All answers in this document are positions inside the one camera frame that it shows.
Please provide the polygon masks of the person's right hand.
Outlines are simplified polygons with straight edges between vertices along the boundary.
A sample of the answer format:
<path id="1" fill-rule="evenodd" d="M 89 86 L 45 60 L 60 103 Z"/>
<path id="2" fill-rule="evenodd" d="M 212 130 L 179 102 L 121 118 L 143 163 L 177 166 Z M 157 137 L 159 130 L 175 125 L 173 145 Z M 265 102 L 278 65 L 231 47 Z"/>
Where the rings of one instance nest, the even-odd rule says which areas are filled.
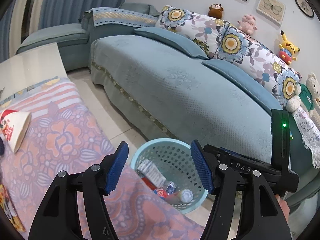
<path id="1" fill-rule="evenodd" d="M 281 210 L 283 211 L 283 214 L 285 216 L 285 219 L 286 221 L 288 222 L 289 221 L 289 214 L 290 214 L 290 208 L 287 204 L 287 202 L 285 200 L 283 200 L 280 195 L 276 194 L 275 195 L 276 197 L 276 200 L 278 201 L 280 207 L 281 207 Z"/>

